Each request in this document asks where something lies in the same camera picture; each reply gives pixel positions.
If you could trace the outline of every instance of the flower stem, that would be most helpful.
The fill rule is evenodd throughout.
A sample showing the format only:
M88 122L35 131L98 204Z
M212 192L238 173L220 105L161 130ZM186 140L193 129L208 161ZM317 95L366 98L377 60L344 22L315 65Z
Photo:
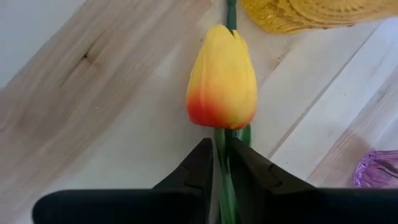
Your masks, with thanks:
M215 129L215 140L221 168L220 215L222 224L241 223L238 199L236 198L229 164L229 153L233 150L231 145L232 138L237 138L247 146L250 146L250 124L239 130Z
M226 27L232 32L236 30L236 0L227 0L227 5Z

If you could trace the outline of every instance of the light wood plank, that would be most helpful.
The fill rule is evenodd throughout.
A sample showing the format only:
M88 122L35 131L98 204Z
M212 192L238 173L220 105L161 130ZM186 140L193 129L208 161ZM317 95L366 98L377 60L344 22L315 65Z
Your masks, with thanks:
M0 1L0 88L7 85L84 1Z
M0 223L30 209L110 126L210 6L207 1L89 1L82 6L2 92L0 195L7 206L0 209ZM150 124L134 127L138 138L140 129L151 130Z
M384 22L366 41L271 157L273 162L301 179L308 178L398 65L395 24L395 19Z
M398 111L397 82L398 67L314 168L308 182L323 187L353 187L353 172L366 153L398 146L394 122ZM383 147L392 142L396 143L393 148Z
M373 33L377 24L308 33L260 83L253 147L271 156Z

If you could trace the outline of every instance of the pink glass object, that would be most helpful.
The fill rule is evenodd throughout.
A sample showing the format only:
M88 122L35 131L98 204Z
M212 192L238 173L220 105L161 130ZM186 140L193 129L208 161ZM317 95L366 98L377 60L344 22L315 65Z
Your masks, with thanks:
M361 188L398 189L398 151L372 151L356 166L354 184Z

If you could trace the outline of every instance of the wood grain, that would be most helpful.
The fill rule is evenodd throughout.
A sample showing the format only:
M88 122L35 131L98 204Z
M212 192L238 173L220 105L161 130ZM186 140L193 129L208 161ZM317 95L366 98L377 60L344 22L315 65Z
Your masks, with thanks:
M0 223L43 194L152 187L211 128L185 111L189 73L224 1L90 0L0 92ZM397 19L269 35L238 4L259 85L253 147L317 186L351 186L396 148Z

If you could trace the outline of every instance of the white wall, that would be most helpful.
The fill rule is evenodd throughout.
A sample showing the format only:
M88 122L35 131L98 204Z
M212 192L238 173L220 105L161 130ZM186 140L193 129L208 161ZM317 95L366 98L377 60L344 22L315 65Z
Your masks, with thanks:
M0 0L0 89L85 0Z

